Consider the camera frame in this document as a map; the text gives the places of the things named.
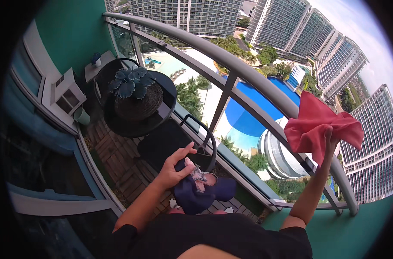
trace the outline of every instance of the red towel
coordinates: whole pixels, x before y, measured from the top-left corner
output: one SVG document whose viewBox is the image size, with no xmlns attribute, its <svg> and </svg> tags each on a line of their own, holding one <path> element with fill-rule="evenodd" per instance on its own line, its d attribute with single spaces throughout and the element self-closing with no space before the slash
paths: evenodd
<svg viewBox="0 0 393 259">
<path fill-rule="evenodd" d="M 307 91 L 300 97 L 297 119 L 288 120 L 284 128 L 287 141 L 296 153 L 311 153 L 313 160 L 323 163 L 326 141 L 324 133 L 333 127 L 332 136 L 362 149 L 362 125 L 347 112 L 335 114 L 327 105 Z"/>
</svg>

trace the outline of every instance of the wooden floor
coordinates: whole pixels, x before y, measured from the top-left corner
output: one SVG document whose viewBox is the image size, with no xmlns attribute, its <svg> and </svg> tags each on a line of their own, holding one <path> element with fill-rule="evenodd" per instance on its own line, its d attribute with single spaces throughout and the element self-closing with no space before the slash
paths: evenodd
<svg viewBox="0 0 393 259">
<path fill-rule="evenodd" d="M 143 138 L 130 139 L 118 136 L 109 129 L 103 118 L 90 124 L 87 131 L 90 147 L 97 151 L 107 173 L 115 183 L 113 191 L 125 207 L 129 206 L 158 175 L 146 161 L 136 159 L 139 157 L 137 144 Z M 152 218 L 170 210 L 171 198 L 172 193 L 166 191 L 160 198 Z M 235 198 L 227 202 L 214 201 L 210 208 L 201 214 L 212 214 L 229 207 L 234 209 L 234 213 L 245 214 L 253 221 L 257 221 L 257 216 Z"/>
</svg>

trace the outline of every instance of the person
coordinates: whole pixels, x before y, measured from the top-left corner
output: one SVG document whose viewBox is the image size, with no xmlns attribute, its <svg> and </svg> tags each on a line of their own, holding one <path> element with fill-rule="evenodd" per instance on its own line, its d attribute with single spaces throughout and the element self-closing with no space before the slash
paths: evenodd
<svg viewBox="0 0 393 259">
<path fill-rule="evenodd" d="M 159 175 L 120 216 L 111 237 L 109 258 L 312 258 L 305 228 L 313 217 L 329 174 L 339 139 L 325 133 L 324 160 L 310 179 L 279 231 L 268 231 L 239 213 L 212 215 L 160 214 L 150 217 L 161 195 L 191 173 L 174 165 L 191 142 L 168 157 Z"/>
</svg>

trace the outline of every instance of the round table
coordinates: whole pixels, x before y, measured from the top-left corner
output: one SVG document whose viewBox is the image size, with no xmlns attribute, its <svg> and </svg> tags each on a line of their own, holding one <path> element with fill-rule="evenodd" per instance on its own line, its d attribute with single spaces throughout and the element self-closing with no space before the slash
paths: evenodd
<svg viewBox="0 0 393 259">
<path fill-rule="evenodd" d="M 176 104 L 176 87 L 172 80 L 158 71 L 148 71 L 156 78 L 156 82 L 162 88 L 163 101 L 158 110 L 150 117 L 138 121 L 130 122 L 126 121 L 116 115 L 114 110 L 114 101 L 116 96 L 106 95 L 106 101 L 103 106 L 103 112 L 106 124 L 108 127 L 119 136 L 122 137 L 143 137 L 149 132 L 156 129 L 159 125 L 164 123 L 172 115 Z"/>
</svg>

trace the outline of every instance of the cloud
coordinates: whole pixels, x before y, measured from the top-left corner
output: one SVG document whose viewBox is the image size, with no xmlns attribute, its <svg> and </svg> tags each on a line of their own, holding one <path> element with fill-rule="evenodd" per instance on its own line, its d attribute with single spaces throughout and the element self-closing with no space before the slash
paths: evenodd
<svg viewBox="0 0 393 259">
<path fill-rule="evenodd" d="M 369 93 L 388 85 L 393 97 L 393 56 L 376 18 L 359 0 L 308 0 L 335 28 L 351 38 L 363 51 L 369 64 L 360 75 Z"/>
</svg>

